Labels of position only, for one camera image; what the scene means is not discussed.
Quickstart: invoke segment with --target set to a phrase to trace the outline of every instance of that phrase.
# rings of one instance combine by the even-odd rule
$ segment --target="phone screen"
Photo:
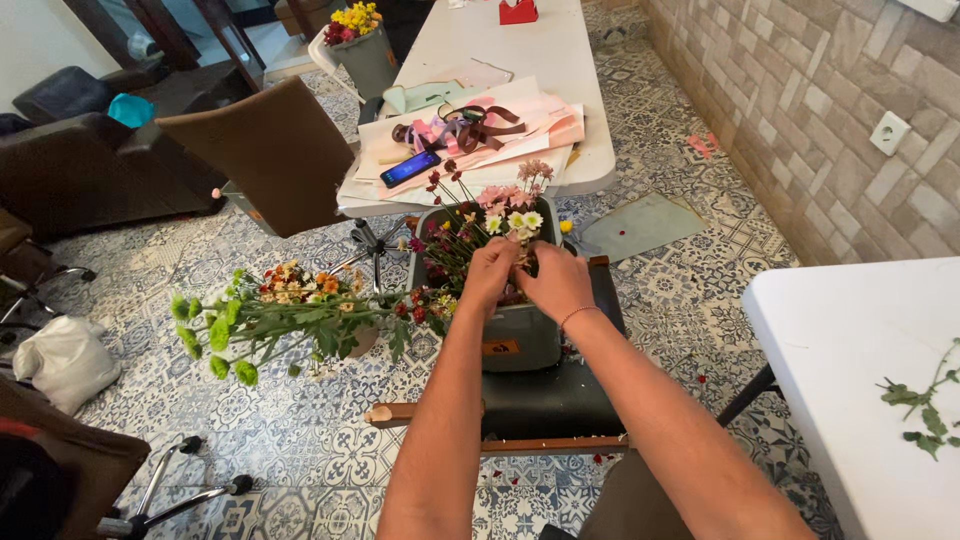
[[[387,187],[394,187],[410,180],[430,167],[436,167],[440,164],[440,161],[440,156],[437,156],[435,152],[426,150],[387,169],[380,175],[380,179]]]

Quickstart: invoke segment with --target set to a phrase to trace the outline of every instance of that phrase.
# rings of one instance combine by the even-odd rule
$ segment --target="bracelet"
[[[579,313],[580,311],[583,311],[584,309],[596,309],[597,311],[600,311],[600,310],[601,310],[601,309],[600,309],[599,307],[597,307],[597,306],[580,306],[580,307],[577,307],[577,308],[574,309],[573,311],[570,311],[570,314],[569,314],[569,315],[567,315],[566,317],[564,317],[564,320],[562,321],[562,323],[560,323],[560,330],[563,330],[563,329],[564,329],[564,325],[566,324],[566,321],[568,321],[568,320],[570,319],[570,317],[576,315],[577,313]]]

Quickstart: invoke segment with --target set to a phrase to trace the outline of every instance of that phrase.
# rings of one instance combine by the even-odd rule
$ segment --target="white folding table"
[[[600,96],[593,53],[580,0],[538,3],[540,20],[500,26],[498,2],[471,0],[451,10],[438,0],[396,77],[396,84],[416,86],[471,58],[512,71],[515,79],[537,77],[540,89],[569,104],[584,104],[585,139],[577,158],[564,172],[566,185],[554,196],[581,195],[603,189],[615,178],[616,161],[607,114]],[[504,183],[515,179],[504,179]],[[352,171],[345,182],[353,182]],[[430,207],[338,196],[349,217],[420,212]]]
[[[937,462],[904,441],[925,431],[920,411],[902,421],[909,407],[875,386],[930,385],[960,336],[960,258],[770,270],[743,306],[848,540],[960,538],[960,449],[942,447]],[[939,386],[934,403],[960,436],[960,384]]]

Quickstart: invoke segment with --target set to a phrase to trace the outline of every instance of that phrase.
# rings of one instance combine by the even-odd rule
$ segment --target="hand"
[[[510,269],[520,253],[520,247],[503,236],[494,236],[486,247],[473,252],[467,284],[460,295],[457,310],[476,309],[489,319],[496,309],[496,301],[510,276]]]
[[[586,259],[540,240],[530,244],[530,251],[540,265],[537,278],[531,278],[519,267],[514,269],[514,277],[520,290],[540,311],[560,324],[577,308],[593,306]]]

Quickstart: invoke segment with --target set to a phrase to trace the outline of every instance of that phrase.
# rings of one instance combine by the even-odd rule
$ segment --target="orange label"
[[[520,345],[515,339],[495,339],[494,341],[483,342],[483,354],[493,355],[515,355],[520,352]]]

